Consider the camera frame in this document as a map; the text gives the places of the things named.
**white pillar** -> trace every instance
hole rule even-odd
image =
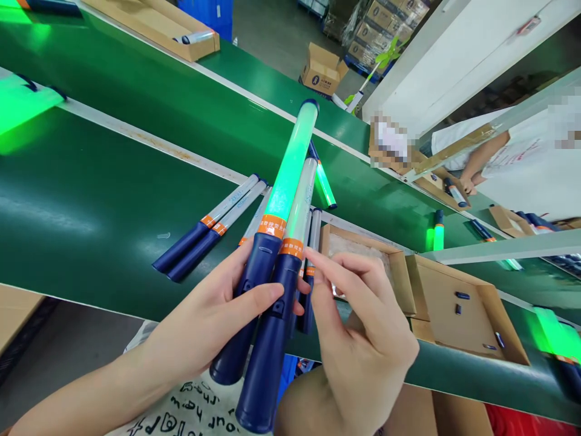
[[[363,120],[381,110],[417,139],[579,13],[579,0],[443,0],[363,105]],[[541,23],[516,36],[536,14]]]

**small battery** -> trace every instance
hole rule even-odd
[[[500,345],[501,348],[504,348],[504,342],[502,341],[501,334],[498,332],[494,332],[494,335],[496,336],[496,340],[498,341],[498,345]]]

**green fan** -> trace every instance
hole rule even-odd
[[[359,103],[359,101],[361,101],[361,98],[363,97],[363,89],[365,88],[365,86],[367,86],[367,84],[369,83],[369,81],[371,80],[371,78],[373,77],[375,72],[377,71],[377,69],[378,68],[385,68],[389,64],[390,61],[394,61],[395,59],[397,59],[400,56],[400,53],[396,52],[398,50],[398,48],[397,48],[398,40],[399,40],[399,37],[397,37],[397,36],[395,38],[393,38],[392,43],[389,45],[389,48],[387,49],[387,51],[385,53],[380,53],[377,55],[377,57],[375,58],[375,66],[374,66],[373,70],[367,76],[367,79],[365,80],[365,82],[363,82],[361,88],[359,88],[359,91],[357,91],[357,94],[350,95],[349,97],[347,97],[347,99],[345,100],[345,104],[347,105],[347,112],[350,112],[353,114],[355,113],[355,108],[357,107],[357,103]]]

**fingernail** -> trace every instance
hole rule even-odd
[[[273,283],[270,288],[271,297],[273,300],[278,299],[284,293],[284,287],[280,283]]]

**green conveyor belt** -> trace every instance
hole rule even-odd
[[[101,20],[84,27],[40,30],[0,23],[0,67],[56,85],[72,98],[243,174],[270,180],[292,124]],[[315,95],[223,42],[201,61],[295,115]],[[366,153],[369,127],[318,99],[317,127]],[[150,263],[232,190],[232,183],[60,109],[0,137],[18,150],[0,157],[0,282],[103,309],[160,320],[236,246],[243,215],[182,285]],[[357,157],[315,138],[339,208],[333,213],[417,251],[441,205]],[[490,220],[490,201],[471,212]],[[467,219],[446,211],[446,247],[476,243]],[[163,235],[170,233],[168,239]],[[529,302],[581,307],[581,286],[540,260],[526,272],[495,263],[459,269]],[[525,318],[507,309],[532,368],[493,362],[422,344],[408,381],[547,417],[581,424],[545,358],[534,348]],[[316,358],[315,337],[298,335],[290,351]]]
[[[244,214],[178,285],[153,270],[151,262],[225,197],[232,183],[60,109],[1,137],[0,147],[2,141],[18,148],[0,160],[2,283],[161,320],[231,253],[252,216],[251,210]],[[403,194],[394,192],[378,189],[375,198],[395,195],[400,198],[394,203],[403,203]],[[356,201],[355,193],[351,199],[344,188],[338,193],[345,202]],[[433,212],[417,195],[398,213],[382,210],[384,221],[399,217],[399,227],[412,233],[413,224]],[[360,225],[368,221],[368,210],[353,215]],[[394,228],[385,226],[382,234],[400,242],[401,232]],[[447,234],[454,233],[450,230],[448,225]],[[468,235],[466,230],[456,237]],[[348,315],[348,305],[339,304]],[[527,320],[532,313],[505,305],[532,368],[422,343],[407,381],[581,424],[581,406],[563,392],[548,360],[534,347]],[[320,358],[315,335],[297,334],[287,351]]]

